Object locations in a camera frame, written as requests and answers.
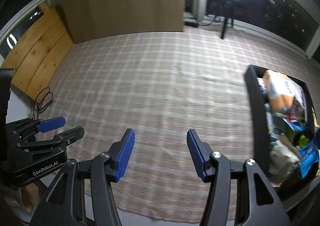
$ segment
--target blue gripper pad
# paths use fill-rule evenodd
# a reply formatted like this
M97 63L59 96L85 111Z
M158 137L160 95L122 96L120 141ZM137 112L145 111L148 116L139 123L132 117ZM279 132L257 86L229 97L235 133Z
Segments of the blue gripper pad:
M201 154L201 151L199 149L198 144L201 144L200 142L196 142L192 131L189 130L187 132L187 145L188 145L188 149L193 161L193 164L195 166L197 175L202 179L202 181L205 180L207 174L205 172L205 162L204 162L204 158Z
M62 116L52 118L52 119L47 119L44 121L41 121L41 123L37 126L38 132L48 132L54 129L58 129L63 127L66 124L65 118Z
M134 146L135 135L133 129L127 129L121 141L115 142L109 149L111 157L112 172L108 173L108 178L112 182L118 182L124 176L129 158Z

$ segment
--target silver bolt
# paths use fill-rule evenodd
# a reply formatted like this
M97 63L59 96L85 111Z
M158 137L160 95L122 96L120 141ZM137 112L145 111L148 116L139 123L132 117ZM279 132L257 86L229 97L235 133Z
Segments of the silver bolt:
M108 152L102 152L102 155L104 155L106 158L110 157L110 154Z
M212 152L211 155L212 155L214 158L219 158L219 157L221 157L221 153L218 152L218 151Z
M71 158L71 159L68 159L66 163L67 165L73 165L75 163L75 160Z
M255 164L255 161L250 158L250 159L247 160L247 164L248 164L248 165L254 165L254 164Z

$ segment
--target ribbed blue rubber pad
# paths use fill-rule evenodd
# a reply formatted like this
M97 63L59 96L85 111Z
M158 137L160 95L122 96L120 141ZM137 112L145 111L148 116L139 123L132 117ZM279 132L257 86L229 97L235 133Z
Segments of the ribbed blue rubber pad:
M39 132L45 133L54 129L63 127L66 124L65 118L62 116L41 121L37 126Z
M197 175L202 179L202 181L204 181L204 179L207 176L204 168L204 159L190 131L187 132L187 145L188 145L189 152L193 161L193 165L195 166Z
M121 149L119 157L116 161L116 173L115 173L115 181L118 182L121 177L124 176L124 172L127 168L129 158L131 156L131 152L134 146L135 135L134 131L131 130L128 134L128 137L125 140L124 146Z

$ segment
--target cardboard panel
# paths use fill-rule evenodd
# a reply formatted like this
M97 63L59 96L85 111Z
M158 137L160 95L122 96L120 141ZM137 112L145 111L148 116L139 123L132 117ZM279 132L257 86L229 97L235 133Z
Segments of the cardboard panel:
M66 32L53 46L37 69L26 90L26 94L28 96L35 100L38 93L48 86L61 61L67 55L72 46L73 41Z
M14 68L14 74L38 39L59 19L55 8L39 18L19 39L5 58L1 68Z
M56 21L36 42L31 48L27 56L20 64L15 76L12 79L12 84L25 92L28 85L37 71L42 60L49 53L51 48L67 31L63 26L62 21Z
M60 0L75 43L117 34L183 31L184 0Z

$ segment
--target black storage bin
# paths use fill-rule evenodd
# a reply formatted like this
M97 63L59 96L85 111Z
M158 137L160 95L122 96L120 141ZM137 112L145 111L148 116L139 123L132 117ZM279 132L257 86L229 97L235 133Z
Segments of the black storage bin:
M267 69L255 65L249 65L247 72L244 75L245 82L247 84L249 101L252 113L253 122L253 137L254 137L254 160L261 167L266 176L269 176L269 143L270 137L268 134L268 124L266 117L266 110L264 107L265 100L260 90L257 78L262 78ZM313 103L310 96L310 92L305 82L288 76L294 82L301 86L305 93L306 105L307 105L307 124L305 126L305 136L307 138L315 137L315 126L313 121L312 108ZM294 185L289 186L288 183L284 183L277 193L282 201L287 200L298 191L308 185L316 176L318 163L314 164L309 170L308 175L303 179L296 182Z

